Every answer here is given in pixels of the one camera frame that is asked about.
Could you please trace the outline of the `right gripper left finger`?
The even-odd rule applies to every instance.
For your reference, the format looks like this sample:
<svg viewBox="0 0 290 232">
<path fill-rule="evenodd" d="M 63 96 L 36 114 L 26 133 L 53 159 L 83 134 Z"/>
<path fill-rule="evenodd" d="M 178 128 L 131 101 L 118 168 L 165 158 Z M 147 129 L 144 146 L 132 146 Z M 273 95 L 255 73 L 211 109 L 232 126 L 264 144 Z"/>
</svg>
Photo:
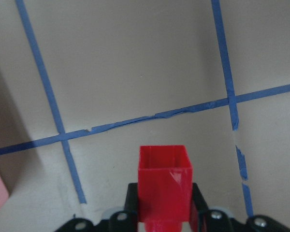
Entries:
<svg viewBox="0 0 290 232">
<path fill-rule="evenodd" d="M 128 184 L 124 208 L 114 212 L 108 219 L 97 225 L 85 218 L 73 218 L 57 232 L 137 232 L 138 231 L 138 191 L 137 183 Z"/>
</svg>

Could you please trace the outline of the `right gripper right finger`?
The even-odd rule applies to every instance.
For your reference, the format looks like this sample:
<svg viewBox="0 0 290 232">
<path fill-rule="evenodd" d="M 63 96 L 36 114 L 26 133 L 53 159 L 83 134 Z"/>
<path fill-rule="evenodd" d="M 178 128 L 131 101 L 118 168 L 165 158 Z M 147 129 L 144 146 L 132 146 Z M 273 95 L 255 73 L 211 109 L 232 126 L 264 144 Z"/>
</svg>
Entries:
<svg viewBox="0 0 290 232">
<path fill-rule="evenodd" d="M 289 227 L 265 215 L 241 223 L 222 210 L 210 209 L 196 183 L 192 184 L 189 226 L 193 232 L 290 232 Z"/>
</svg>

